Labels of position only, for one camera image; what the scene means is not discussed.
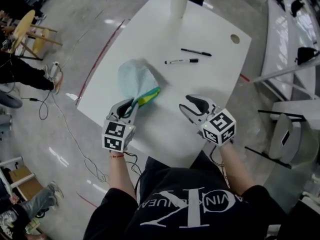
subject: pants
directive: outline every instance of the pants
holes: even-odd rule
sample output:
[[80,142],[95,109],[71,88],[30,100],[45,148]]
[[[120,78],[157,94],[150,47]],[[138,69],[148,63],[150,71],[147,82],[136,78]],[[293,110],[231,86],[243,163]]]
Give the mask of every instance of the pants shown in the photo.
[[21,20],[28,12],[35,10],[35,16],[41,17],[43,13],[32,6],[25,0],[0,0],[0,10],[3,10],[14,20]]
[[11,116],[8,114],[0,115],[0,133],[7,132],[10,130],[10,120]]
[[[153,175],[160,170],[168,168],[170,167],[163,164],[162,162],[159,162],[150,156],[148,157],[145,164],[144,172],[142,173],[140,178],[140,202],[143,202],[150,194],[149,186],[152,186],[155,183],[152,182]],[[226,182],[219,168],[210,161],[210,159],[206,156],[206,154],[203,151],[199,153],[199,155],[191,165],[190,169],[214,172],[217,178],[220,178],[223,182]]]
[[0,84],[20,82],[44,91],[54,89],[54,83],[44,77],[46,73],[44,70],[38,70],[13,55],[10,58],[8,53],[1,52],[0,66],[2,66],[0,67]]
[[32,221],[39,211],[45,210],[50,206],[55,206],[58,203],[54,194],[54,187],[49,184],[38,194],[36,194],[30,201],[20,203],[19,205],[22,206],[30,221]]

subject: bracelet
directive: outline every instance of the bracelet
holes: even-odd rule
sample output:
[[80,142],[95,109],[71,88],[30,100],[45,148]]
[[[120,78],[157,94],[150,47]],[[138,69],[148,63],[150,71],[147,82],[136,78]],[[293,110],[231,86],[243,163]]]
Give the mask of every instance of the bracelet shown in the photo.
[[124,154],[122,154],[122,155],[110,155],[110,158],[122,158],[124,156],[125,156]]

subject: floor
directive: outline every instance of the floor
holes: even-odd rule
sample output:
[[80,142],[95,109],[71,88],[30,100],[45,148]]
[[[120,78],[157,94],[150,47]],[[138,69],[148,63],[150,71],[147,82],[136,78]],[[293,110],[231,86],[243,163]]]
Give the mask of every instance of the floor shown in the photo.
[[[108,174],[108,153],[101,148],[101,128],[76,109],[75,103],[83,83],[99,53],[123,20],[128,22],[147,0],[50,0],[43,7],[47,14],[44,26],[58,30],[59,47],[48,47],[44,63],[58,61],[64,72],[64,81],[54,97],[83,154]],[[251,38],[251,46],[242,74],[249,79],[261,72],[266,48],[268,14],[264,0],[206,0],[204,7],[219,14]],[[20,96],[44,99],[47,92],[19,85]],[[47,99],[49,115],[39,119],[40,103],[26,101],[23,107],[9,110],[13,116],[13,129],[0,142],[0,159],[22,156],[24,164],[35,173],[44,186],[54,180],[64,193],[57,211],[49,211],[41,219],[41,228],[52,239],[74,240],[83,237],[94,205],[99,205],[109,189],[84,164],[84,157],[71,137],[64,116],[53,97]],[[245,151],[248,145],[262,151],[268,147],[272,125],[258,109],[270,109],[274,102],[262,86],[246,83],[239,78],[227,109],[237,120],[235,145],[258,184],[263,184],[274,164]],[[139,155],[141,169],[147,157]],[[87,166],[96,173],[94,166]],[[132,181],[137,176],[130,172]]]

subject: marker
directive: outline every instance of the marker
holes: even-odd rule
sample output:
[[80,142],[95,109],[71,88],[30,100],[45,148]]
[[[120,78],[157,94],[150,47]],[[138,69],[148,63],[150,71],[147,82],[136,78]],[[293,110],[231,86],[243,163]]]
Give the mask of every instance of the marker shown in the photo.
[[198,63],[198,58],[190,58],[190,59],[175,59],[175,60],[166,60],[164,64],[176,64],[176,63]]
[[212,56],[210,53],[207,53],[205,51],[188,50],[188,49],[184,49],[184,48],[181,48],[181,51],[190,52],[190,53],[194,53],[194,54],[201,54],[201,55],[209,56],[209,57]]

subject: vase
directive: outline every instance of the vase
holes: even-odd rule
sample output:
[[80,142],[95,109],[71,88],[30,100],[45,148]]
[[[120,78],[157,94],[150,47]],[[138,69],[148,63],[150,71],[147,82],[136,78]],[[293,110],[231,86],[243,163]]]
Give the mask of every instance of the vase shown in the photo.
[[175,19],[182,19],[187,8],[187,2],[188,0],[171,0],[171,16]]

